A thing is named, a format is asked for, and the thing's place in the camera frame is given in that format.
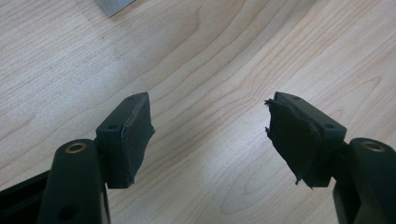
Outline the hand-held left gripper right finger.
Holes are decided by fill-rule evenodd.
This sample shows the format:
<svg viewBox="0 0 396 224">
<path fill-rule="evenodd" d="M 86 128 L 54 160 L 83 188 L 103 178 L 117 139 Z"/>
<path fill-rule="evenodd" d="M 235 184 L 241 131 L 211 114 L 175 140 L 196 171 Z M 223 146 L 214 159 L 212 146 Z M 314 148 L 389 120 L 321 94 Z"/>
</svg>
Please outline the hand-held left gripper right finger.
<svg viewBox="0 0 396 224">
<path fill-rule="evenodd" d="M 265 103 L 270 111 L 267 136 L 296 176 L 310 188 L 326 188 L 332 154 L 344 144 L 347 128 L 303 98 L 277 91 Z"/>
</svg>

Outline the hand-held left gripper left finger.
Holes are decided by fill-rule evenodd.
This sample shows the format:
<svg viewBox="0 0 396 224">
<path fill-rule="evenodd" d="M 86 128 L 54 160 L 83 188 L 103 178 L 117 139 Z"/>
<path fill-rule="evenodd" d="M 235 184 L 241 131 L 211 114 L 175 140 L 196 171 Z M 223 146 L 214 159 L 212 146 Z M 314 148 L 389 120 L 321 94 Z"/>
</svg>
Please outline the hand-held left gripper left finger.
<svg viewBox="0 0 396 224">
<path fill-rule="evenodd" d="M 127 189 L 134 183 L 154 133 L 147 92 L 125 98 L 99 125 L 96 145 L 104 155 L 109 189 Z"/>
</svg>

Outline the grey metal block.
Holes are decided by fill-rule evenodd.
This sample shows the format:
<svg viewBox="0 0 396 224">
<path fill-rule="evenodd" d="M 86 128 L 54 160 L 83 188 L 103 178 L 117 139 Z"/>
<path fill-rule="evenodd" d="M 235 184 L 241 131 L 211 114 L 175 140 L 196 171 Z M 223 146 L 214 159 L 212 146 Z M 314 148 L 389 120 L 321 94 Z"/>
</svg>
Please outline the grey metal block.
<svg viewBox="0 0 396 224">
<path fill-rule="evenodd" d="M 108 17 L 112 17 L 136 0 L 94 0 Z"/>
</svg>

